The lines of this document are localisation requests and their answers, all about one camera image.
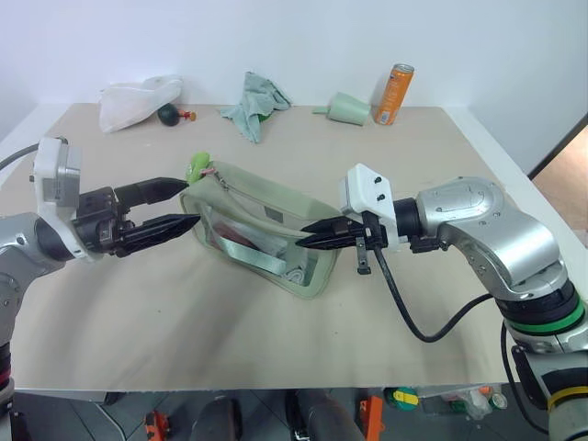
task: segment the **green cup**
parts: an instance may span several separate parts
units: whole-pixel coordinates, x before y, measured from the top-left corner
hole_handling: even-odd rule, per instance
[[[329,107],[316,107],[312,113],[326,115],[328,119],[363,126],[371,106],[348,94],[338,92]]]

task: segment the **white bag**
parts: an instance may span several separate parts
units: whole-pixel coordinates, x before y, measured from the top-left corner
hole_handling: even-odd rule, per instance
[[[100,98],[100,129],[110,133],[143,121],[181,92],[178,75],[154,76],[140,85],[111,85]]]

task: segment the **floor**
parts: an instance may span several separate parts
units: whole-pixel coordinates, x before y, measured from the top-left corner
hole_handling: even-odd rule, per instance
[[[332,395],[353,413],[356,401],[379,390],[333,389]],[[522,418],[508,387],[503,393],[509,408],[495,411],[481,421],[469,420],[463,414],[431,414],[423,406],[412,412],[402,412],[385,406],[383,422],[386,430],[381,441],[451,440],[504,441],[547,440],[535,432]],[[219,395],[237,398],[243,412],[243,441],[289,441],[289,431],[283,409],[283,390],[232,390],[204,392],[134,392],[119,401],[104,406],[131,441],[147,439],[142,426],[143,416],[157,409],[170,415],[172,440],[188,440],[193,422],[202,407]],[[18,393],[15,410],[23,412],[33,440],[42,441],[117,441],[118,432],[96,406],[86,401],[41,397]],[[545,413],[529,409],[536,422],[547,426]]]
[[[588,127],[585,127],[533,183],[588,247]]]

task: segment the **black cable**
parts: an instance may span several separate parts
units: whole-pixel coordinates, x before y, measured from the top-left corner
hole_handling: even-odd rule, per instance
[[[510,385],[511,390],[513,391],[514,400],[516,401],[516,405],[518,406],[518,410],[521,411],[523,418],[525,418],[525,420],[529,423],[529,425],[531,427],[533,427],[538,432],[541,432],[542,434],[549,435],[549,432],[547,429],[544,429],[539,424],[537,424],[533,420],[531,420],[531,417],[526,412],[526,408],[525,408],[525,405],[523,404],[523,401],[521,400],[521,396],[519,395],[518,390],[516,389],[515,379],[513,378],[513,372],[511,371],[511,367],[508,364],[508,356],[506,354],[506,326],[504,326],[504,322],[503,322],[503,327],[500,331],[500,351],[501,351],[501,354],[503,355],[504,370],[506,371],[506,377],[508,378],[508,384]]]
[[[37,151],[38,149],[39,149],[39,145],[33,144],[33,145],[29,145],[29,147],[25,147],[24,149],[19,150],[16,153],[12,153],[10,156],[8,156],[7,158],[0,161],[0,170],[2,170],[3,168],[7,167],[10,164],[12,164],[15,160],[17,160],[21,156],[24,156],[25,154],[33,153],[33,152]]]
[[[447,333],[449,331],[451,331],[453,329],[453,327],[456,324],[458,324],[458,322],[463,318],[464,315],[466,315],[469,312],[469,310],[471,310],[476,305],[479,305],[483,301],[489,300],[492,298],[492,295],[490,295],[490,294],[484,294],[483,296],[477,297],[476,299],[466,303],[466,305],[463,308],[461,308],[456,315],[451,317],[449,322],[447,322],[447,324],[445,326],[443,326],[439,330],[439,332],[437,332],[433,335],[424,335],[423,333],[421,333],[419,328],[416,327],[416,324],[414,324],[413,319],[411,318],[411,314],[406,309],[406,306],[404,305],[404,301],[402,301],[401,293],[398,291],[398,288],[396,287],[396,283],[394,282],[394,277],[392,277],[392,273],[390,272],[390,269],[388,268],[388,264],[386,263],[386,259],[384,258],[384,254],[382,253],[381,248],[378,248],[378,247],[374,248],[374,254],[376,255],[376,258],[378,259],[379,267],[382,270],[382,274],[384,275],[384,278],[386,278],[386,283],[388,283],[388,288],[390,288],[390,292],[392,293],[392,297],[394,298],[394,301],[396,302],[396,306],[398,307],[398,310],[401,312],[401,316],[404,319],[404,322],[409,327],[409,329],[414,334],[414,336],[416,338],[418,338],[419,340],[421,340],[422,342],[433,343],[438,340],[441,340],[443,337],[445,337],[447,335]]]

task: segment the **green and yellow object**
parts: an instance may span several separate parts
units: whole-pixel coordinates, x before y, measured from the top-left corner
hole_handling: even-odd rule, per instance
[[[192,160],[186,170],[186,181],[189,184],[194,184],[198,181],[201,178],[200,171],[205,170],[209,166],[209,163],[210,154],[207,152],[198,152],[192,156]]]
[[[401,411],[413,411],[419,405],[419,397],[411,388],[386,388],[384,399],[387,404]]]

